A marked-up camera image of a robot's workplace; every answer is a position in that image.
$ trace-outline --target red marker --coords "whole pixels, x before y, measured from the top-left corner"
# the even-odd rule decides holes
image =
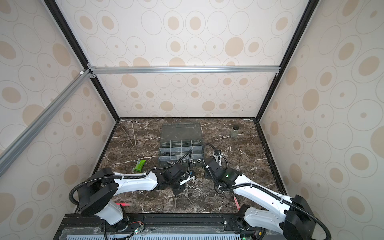
[[[122,202],[115,202],[117,205],[121,205],[123,207],[130,207],[131,204],[128,204],[128,203],[122,203]]]
[[[237,210],[239,211],[240,210],[240,205],[239,203],[237,202],[237,199],[235,196],[233,196],[233,199],[235,200],[235,203],[236,203],[236,207],[237,207]]]

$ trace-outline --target beige polka dot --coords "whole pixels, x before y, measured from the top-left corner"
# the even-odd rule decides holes
[[[138,98],[139,97],[139,94],[137,92],[131,92],[131,96],[133,98]]]
[[[113,27],[115,26],[112,19],[108,16],[103,16],[101,18],[101,23],[103,24],[104,27],[106,27],[109,30],[113,29]]]
[[[171,48],[172,51],[174,51],[174,52],[178,52],[178,51],[180,51],[181,46],[180,46],[180,44],[179,44],[178,42],[173,41],[173,42],[170,44],[170,48]]]
[[[191,20],[189,21],[189,26],[193,30],[198,30],[201,27],[201,20],[200,20],[200,18],[198,18],[198,17],[191,18]]]
[[[80,17],[80,24],[89,30],[92,29],[92,27],[93,27],[91,20],[89,18],[87,18],[86,16]]]
[[[230,79],[230,78],[225,78],[224,80],[223,80],[223,84],[224,85],[229,85],[229,84],[231,84],[231,82],[232,82],[232,79]]]
[[[376,56],[371,56],[360,63],[359,73],[362,76],[368,76],[374,73],[379,67],[380,60]]]
[[[297,79],[297,68],[291,67],[288,70],[285,81],[287,82],[288,85],[292,85],[293,83],[295,83],[296,79]]]
[[[7,0],[0,0],[0,12],[5,14],[11,13],[11,6],[7,2]]]
[[[331,179],[335,182],[342,182],[344,177],[343,177],[343,173],[340,171],[340,169],[338,168],[331,168],[331,170],[329,171],[329,176],[331,177]]]
[[[155,95],[153,94],[153,92],[150,92],[150,91],[146,92],[145,95],[146,95],[147,97],[149,97],[149,98],[153,98],[153,97],[155,96]]]
[[[38,117],[40,115],[40,113],[43,110],[44,110],[44,108],[42,106],[39,106],[39,105],[36,105],[36,104],[32,104],[32,105],[27,106],[23,110],[23,121],[24,121],[24,123],[26,125],[31,124],[36,119],[36,117]]]
[[[52,47],[53,56],[63,66],[69,66],[71,63],[70,53],[61,44],[55,43]]]
[[[384,158],[384,126],[376,129],[371,136],[371,148],[372,150]]]
[[[0,192],[0,223],[7,219],[15,209],[16,199],[7,192]]]
[[[19,91],[12,87],[5,87],[1,92],[1,95],[3,96],[4,100],[9,103],[18,103],[22,98]]]
[[[366,170],[369,167],[369,160],[364,154],[355,153],[351,156],[351,165],[357,170]]]
[[[303,108],[312,111],[319,103],[319,93],[315,89],[309,89],[303,96]]]
[[[52,216],[52,214],[47,214],[47,215],[45,215],[45,216],[41,219],[40,227],[41,227],[42,229],[45,229],[45,228],[49,227],[49,225],[52,223],[52,220],[53,220],[53,216]]]
[[[120,61],[119,62],[119,67],[129,67],[128,63],[124,62],[124,61]]]
[[[301,168],[296,163],[290,165],[289,174],[294,182],[300,182],[303,176]]]
[[[135,58],[133,59],[133,66],[134,67],[149,67],[149,63],[144,58]]]
[[[288,18],[286,18],[286,17],[280,18],[280,19],[276,22],[276,29],[277,29],[278,31],[281,31],[281,30],[283,30],[287,25],[288,25]]]
[[[203,103],[202,108],[205,111],[212,111],[215,108],[215,103],[212,101],[206,101]]]
[[[279,132],[279,124],[276,121],[271,123],[271,133],[276,136]]]
[[[16,51],[9,43],[0,41],[0,55],[11,60],[16,58]]]
[[[362,215],[365,212],[364,204],[357,197],[349,197],[347,199],[347,205],[352,212],[358,215]]]
[[[313,129],[310,126],[304,128],[304,136],[306,138],[311,138],[313,136]]]
[[[84,95],[85,95],[86,97],[88,97],[89,94],[90,94],[90,92],[89,92],[89,88],[87,88],[87,87],[83,88],[83,93],[84,93]]]
[[[77,77],[77,75],[79,75],[79,72],[76,70],[72,70],[72,72],[71,72],[72,79],[75,79]]]
[[[293,148],[296,150],[296,151],[299,151],[300,148],[301,148],[301,143],[299,140],[295,140],[293,141]]]
[[[192,83],[193,85],[198,85],[198,84],[199,84],[199,79],[198,79],[198,78],[192,78],[192,79],[191,79],[191,83]]]
[[[96,121],[92,124],[93,135],[99,136],[101,134],[101,124],[99,121]]]
[[[321,86],[327,86],[332,80],[332,73],[325,72],[320,77],[320,85]]]
[[[168,27],[172,30],[179,28],[179,20],[176,17],[170,17],[168,19]]]
[[[243,47],[243,40],[239,37],[233,37],[225,44],[225,52],[228,56],[234,57],[241,53]]]
[[[256,52],[259,49],[259,43],[258,42],[252,42],[248,46],[248,51],[251,53]]]
[[[70,112],[64,112],[63,113],[63,120],[65,122],[70,122],[72,121],[72,114]]]
[[[169,66],[170,67],[184,67],[185,66],[185,62],[181,58],[172,58],[169,61]]]
[[[356,9],[359,4],[359,0],[348,0],[343,8],[343,16],[347,17]]]
[[[353,43],[346,43],[344,46],[341,47],[339,51],[339,59],[345,60],[348,59],[353,51],[355,50],[355,45]]]
[[[26,208],[24,210],[22,210],[18,215],[17,215],[17,219],[16,219],[16,222],[19,224],[19,225],[23,225],[23,224],[26,224],[27,222],[29,222],[33,217],[33,209],[31,208]]]
[[[197,97],[199,96],[199,93],[196,92],[196,91],[193,91],[193,92],[191,92],[191,96],[192,96],[193,98],[197,98]]]
[[[374,10],[374,11],[371,13],[371,15],[370,15],[369,17],[370,17],[370,18],[374,18],[374,17],[376,16],[376,14],[377,14],[377,11]]]
[[[285,185],[289,184],[289,179],[287,176],[283,176],[283,182],[285,183]]]
[[[135,107],[139,110],[143,109],[143,106],[140,103],[136,103]]]
[[[77,181],[79,177],[79,167],[77,165],[69,166],[64,173],[64,181],[68,185],[72,185]]]
[[[160,104],[160,107],[161,107],[161,109],[163,109],[166,112],[170,112],[170,111],[173,110],[173,104],[171,102],[169,102],[169,101],[163,101]]]
[[[248,79],[246,79],[246,78],[242,78],[239,81],[239,84],[242,85],[242,86],[246,85],[247,83],[248,83]]]
[[[135,88],[137,87],[137,79],[129,74],[125,74],[121,77],[121,81],[123,84],[129,88]]]
[[[44,195],[44,194],[46,194],[46,193],[48,192],[50,186],[51,186],[51,185],[50,185],[49,182],[47,182],[47,181],[41,182],[41,183],[37,186],[37,188],[36,188],[36,192],[37,192],[37,194],[39,194],[39,195]]]
[[[308,192],[308,189],[305,187],[302,187],[300,190],[301,196],[305,199],[308,199],[310,197],[310,193]]]
[[[76,127],[76,134],[81,136],[84,132],[84,128],[82,126],[77,126]]]

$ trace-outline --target circle pattern wallpaper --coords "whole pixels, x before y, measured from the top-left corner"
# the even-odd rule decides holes
[[[237,66],[279,65],[307,2],[62,0],[61,7],[93,66]]]
[[[325,0],[261,120],[290,196],[333,239],[380,239],[384,171],[384,2]],[[322,239],[316,226],[313,237]]]

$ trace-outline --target enclosure wall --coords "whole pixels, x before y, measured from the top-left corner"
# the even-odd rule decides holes
[[[38,0],[0,6],[0,154],[83,68]]]
[[[322,1],[260,121],[287,192],[333,239],[384,233],[383,9]]]
[[[0,177],[0,239],[51,240],[115,124],[86,80]]]

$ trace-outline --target wire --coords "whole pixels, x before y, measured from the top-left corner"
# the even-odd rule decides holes
[[[187,168],[187,173],[189,174],[189,168],[190,168],[190,165],[191,165],[191,156],[192,156],[192,151],[190,150],[189,151],[189,157],[188,157],[188,168]]]
[[[216,151],[216,148],[212,144],[210,144],[210,143],[203,144],[203,147],[201,149],[201,155],[202,155],[202,161],[203,161],[203,164],[204,164],[205,167],[207,166],[207,164],[205,163],[205,160],[204,160],[204,150],[205,150],[206,146],[210,146],[213,150]],[[207,168],[207,171],[208,171],[208,174],[210,175],[210,177],[212,178],[212,180],[214,182],[214,185],[218,187],[219,184],[218,184],[216,178],[213,177],[213,174],[212,174],[211,170],[209,169],[209,167]],[[220,188],[220,190],[221,191],[230,191],[230,190],[234,190],[234,189],[237,189],[237,188],[240,188],[240,187],[247,187],[247,186],[248,187],[257,188],[257,189],[263,191],[264,193],[270,195],[271,197],[275,198],[276,200],[281,201],[282,203],[284,203],[284,204],[286,204],[286,205],[288,205],[288,206],[290,206],[292,208],[295,208],[297,211],[307,215],[309,218],[313,219],[317,224],[319,224],[319,226],[321,226],[321,228],[324,230],[325,235],[326,235],[324,240],[331,240],[331,233],[328,230],[327,226],[324,223],[322,223],[317,217],[315,217],[313,214],[311,214],[310,212],[306,211],[305,209],[303,209],[303,208],[301,208],[301,207],[299,207],[299,206],[297,206],[297,205],[295,205],[295,204],[293,204],[291,202],[288,202],[285,199],[281,199],[281,197],[279,197],[279,196],[275,195],[274,193],[270,192],[268,189],[265,189],[265,188],[263,188],[263,187],[261,187],[259,185],[255,185],[255,184],[251,184],[251,183],[242,183],[242,184],[235,185],[233,187]]]
[[[180,162],[183,158],[185,158],[190,152],[192,152],[192,149],[189,150],[186,154],[184,154],[181,158],[179,158],[179,159],[178,159],[174,164],[172,164],[172,165],[169,165],[169,166],[167,166],[167,167],[152,168],[152,169],[162,170],[162,169],[170,168],[170,167],[172,167],[173,165],[179,163],[179,162]]]
[[[104,179],[140,179],[140,178],[145,178],[145,177],[146,177],[146,175],[134,175],[134,176],[129,176],[129,175],[108,175],[108,176],[104,176],[104,177],[93,178],[93,179],[90,179],[90,180],[86,180],[86,181],[84,181],[82,183],[79,183],[74,188],[72,188],[72,190],[69,193],[68,198],[70,199],[71,203],[73,203],[74,205],[78,206],[79,202],[76,201],[76,199],[73,198],[73,194],[80,187],[82,187],[82,186],[84,186],[84,185],[86,185],[88,183],[95,182],[95,181],[98,181],[98,180],[104,180]]]

